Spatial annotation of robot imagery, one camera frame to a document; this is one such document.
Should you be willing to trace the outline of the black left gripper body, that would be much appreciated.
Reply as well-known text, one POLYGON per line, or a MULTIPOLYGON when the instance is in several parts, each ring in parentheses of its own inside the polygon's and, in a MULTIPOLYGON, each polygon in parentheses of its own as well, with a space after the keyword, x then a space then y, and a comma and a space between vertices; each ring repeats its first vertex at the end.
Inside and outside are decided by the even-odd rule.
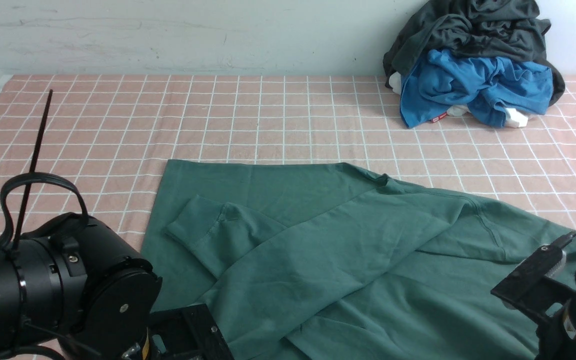
POLYGON ((197 304, 149 314, 146 333, 124 360, 233 360, 208 306, 197 304))

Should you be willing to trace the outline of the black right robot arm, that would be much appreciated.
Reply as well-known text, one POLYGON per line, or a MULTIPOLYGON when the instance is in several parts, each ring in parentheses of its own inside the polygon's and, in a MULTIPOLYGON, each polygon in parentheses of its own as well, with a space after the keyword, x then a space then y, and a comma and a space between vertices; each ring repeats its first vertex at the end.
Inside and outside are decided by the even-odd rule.
POLYGON ((576 272, 574 288, 548 275, 564 257, 562 248, 542 246, 491 290, 537 325, 538 360, 576 360, 576 272))

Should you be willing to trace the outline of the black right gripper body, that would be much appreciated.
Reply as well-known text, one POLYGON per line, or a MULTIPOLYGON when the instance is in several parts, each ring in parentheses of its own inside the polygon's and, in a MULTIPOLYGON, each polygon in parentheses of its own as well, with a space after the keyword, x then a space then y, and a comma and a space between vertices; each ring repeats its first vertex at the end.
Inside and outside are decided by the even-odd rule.
POLYGON ((551 306, 566 305, 574 294, 569 285, 553 279, 566 265, 567 255, 560 246, 540 246, 496 285, 490 294, 511 310, 518 310, 538 326, 547 326, 553 317, 551 306))

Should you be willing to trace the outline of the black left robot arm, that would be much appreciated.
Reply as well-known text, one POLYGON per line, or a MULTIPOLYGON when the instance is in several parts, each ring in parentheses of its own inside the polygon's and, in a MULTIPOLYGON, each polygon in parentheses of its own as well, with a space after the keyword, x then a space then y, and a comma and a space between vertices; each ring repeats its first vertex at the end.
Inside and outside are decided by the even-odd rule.
POLYGON ((0 250, 0 360, 231 360, 205 304, 154 312, 163 279, 105 223, 67 213, 0 250))

